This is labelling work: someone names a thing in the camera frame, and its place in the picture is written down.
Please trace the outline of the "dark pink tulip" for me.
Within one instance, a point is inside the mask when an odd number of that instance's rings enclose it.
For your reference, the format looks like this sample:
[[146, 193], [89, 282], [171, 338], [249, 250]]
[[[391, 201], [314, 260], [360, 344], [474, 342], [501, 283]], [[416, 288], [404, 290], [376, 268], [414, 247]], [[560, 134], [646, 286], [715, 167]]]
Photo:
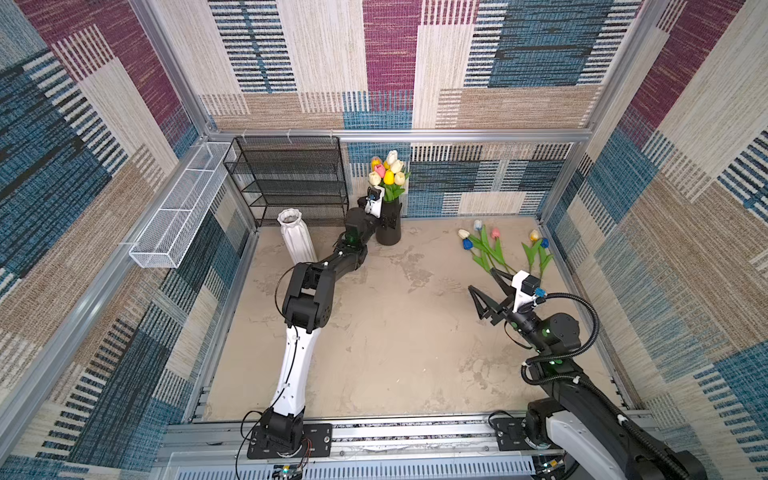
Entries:
[[493, 227], [491, 229], [490, 238], [493, 240], [493, 243], [494, 243], [493, 249], [492, 249], [492, 257], [494, 258], [494, 261], [507, 273], [509, 274], [515, 273], [515, 270], [508, 265], [508, 263], [504, 258], [500, 230], [496, 227]]

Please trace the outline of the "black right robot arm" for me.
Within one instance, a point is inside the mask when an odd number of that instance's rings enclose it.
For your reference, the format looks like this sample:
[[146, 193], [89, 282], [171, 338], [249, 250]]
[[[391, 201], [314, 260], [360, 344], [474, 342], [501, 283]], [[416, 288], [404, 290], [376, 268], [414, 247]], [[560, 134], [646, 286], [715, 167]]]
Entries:
[[[534, 448], [556, 445], [594, 479], [704, 479], [703, 463], [687, 450], [675, 451], [641, 428], [598, 388], [576, 357], [587, 352], [600, 332], [595, 308], [571, 294], [546, 293], [539, 278], [490, 271], [505, 297], [496, 301], [475, 286], [468, 292], [481, 320], [511, 326], [534, 351], [521, 364], [522, 380], [546, 396], [529, 403], [524, 422]], [[540, 318], [536, 309], [549, 300], [581, 305], [591, 320], [588, 339], [571, 315]]]

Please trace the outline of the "small blue tulip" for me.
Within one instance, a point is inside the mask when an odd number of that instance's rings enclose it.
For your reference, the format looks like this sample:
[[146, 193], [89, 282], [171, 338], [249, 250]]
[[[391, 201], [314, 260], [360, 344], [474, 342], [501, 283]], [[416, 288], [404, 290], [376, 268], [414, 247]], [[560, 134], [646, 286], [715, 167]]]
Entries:
[[548, 250], [549, 240], [542, 238], [538, 242], [539, 278], [543, 279], [547, 266], [552, 262], [553, 255]]

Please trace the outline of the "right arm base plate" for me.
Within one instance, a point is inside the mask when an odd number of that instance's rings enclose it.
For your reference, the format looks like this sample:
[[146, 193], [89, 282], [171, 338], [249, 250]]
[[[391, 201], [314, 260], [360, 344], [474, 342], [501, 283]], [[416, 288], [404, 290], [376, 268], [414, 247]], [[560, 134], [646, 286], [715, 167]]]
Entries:
[[525, 432], [524, 420], [518, 417], [493, 416], [488, 419], [495, 433], [498, 449], [503, 452], [546, 450], [550, 443], [535, 443]]

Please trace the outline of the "white ribbed ceramic vase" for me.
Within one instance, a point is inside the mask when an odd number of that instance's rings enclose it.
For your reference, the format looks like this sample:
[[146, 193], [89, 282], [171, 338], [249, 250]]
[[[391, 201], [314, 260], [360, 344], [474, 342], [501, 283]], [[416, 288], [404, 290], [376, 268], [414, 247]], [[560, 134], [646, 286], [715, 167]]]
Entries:
[[316, 251], [302, 213], [296, 208], [288, 208], [278, 214], [277, 220], [293, 263], [317, 262]]

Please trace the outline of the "black cylindrical vase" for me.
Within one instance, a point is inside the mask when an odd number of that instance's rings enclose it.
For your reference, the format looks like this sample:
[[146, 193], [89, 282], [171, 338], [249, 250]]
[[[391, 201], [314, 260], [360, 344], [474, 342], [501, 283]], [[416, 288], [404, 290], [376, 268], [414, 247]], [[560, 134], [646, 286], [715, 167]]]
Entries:
[[400, 241], [401, 211], [402, 204], [399, 199], [382, 203], [380, 223], [376, 230], [376, 240], [380, 245], [392, 246]]

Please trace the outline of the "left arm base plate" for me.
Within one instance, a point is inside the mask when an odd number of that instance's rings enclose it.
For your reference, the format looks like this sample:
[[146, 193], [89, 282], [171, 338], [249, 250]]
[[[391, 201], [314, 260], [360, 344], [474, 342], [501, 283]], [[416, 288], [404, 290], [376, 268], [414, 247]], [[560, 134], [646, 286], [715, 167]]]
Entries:
[[303, 424], [285, 432], [278, 429], [275, 433], [259, 425], [248, 442], [246, 456], [249, 460], [325, 458], [330, 456], [332, 439], [331, 423]]

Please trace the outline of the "light pink tulip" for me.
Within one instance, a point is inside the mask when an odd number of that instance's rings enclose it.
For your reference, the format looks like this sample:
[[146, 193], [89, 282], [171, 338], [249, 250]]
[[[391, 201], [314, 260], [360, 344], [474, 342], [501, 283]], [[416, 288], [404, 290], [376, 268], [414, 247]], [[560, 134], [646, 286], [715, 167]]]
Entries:
[[393, 198], [397, 199], [405, 192], [405, 184], [409, 178], [409, 173], [406, 172], [406, 163], [398, 160], [393, 164]]

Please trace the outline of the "aluminium front rail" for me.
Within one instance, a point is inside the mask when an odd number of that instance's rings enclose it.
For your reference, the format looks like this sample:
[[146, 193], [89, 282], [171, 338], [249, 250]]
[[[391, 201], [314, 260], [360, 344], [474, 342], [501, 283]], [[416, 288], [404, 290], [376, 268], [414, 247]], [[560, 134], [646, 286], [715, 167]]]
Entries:
[[331, 423], [329, 457], [249, 460], [249, 423], [167, 428], [153, 479], [591, 479], [556, 445], [503, 452], [488, 423], [510, 413], [311, 419]]

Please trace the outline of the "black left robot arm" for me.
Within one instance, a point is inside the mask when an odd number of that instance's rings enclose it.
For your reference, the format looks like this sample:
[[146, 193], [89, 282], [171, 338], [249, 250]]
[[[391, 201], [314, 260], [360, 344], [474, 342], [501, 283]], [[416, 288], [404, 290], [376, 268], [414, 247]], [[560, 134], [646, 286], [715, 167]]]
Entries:
[[252, 447], [287, 456], [303, 446], [306, 385], [316, 341], [331, 317], [336, 281], [361, 267], [379, 224], [378, 217], [352, 208], [333, 252], [322, 260], [293, 267], [280, 308], [287, 341], [279, 383], [253, 428]]

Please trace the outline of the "cream yellow tulip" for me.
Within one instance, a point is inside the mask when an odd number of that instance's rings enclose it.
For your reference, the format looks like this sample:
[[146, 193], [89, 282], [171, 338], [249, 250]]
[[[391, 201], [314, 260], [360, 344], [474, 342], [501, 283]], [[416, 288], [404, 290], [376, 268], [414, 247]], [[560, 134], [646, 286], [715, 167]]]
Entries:
[[539, 249], [541, 246], [541, 235], [538, 230], [532, 230], [528, 235], [528, 242], [522, 243], [522, 247], [524, 250], [524, 254], [527, 261], [527, 271], [529, 273], [533, 272], [533, 267], [536, 262], [536, 258], [539, 254]]

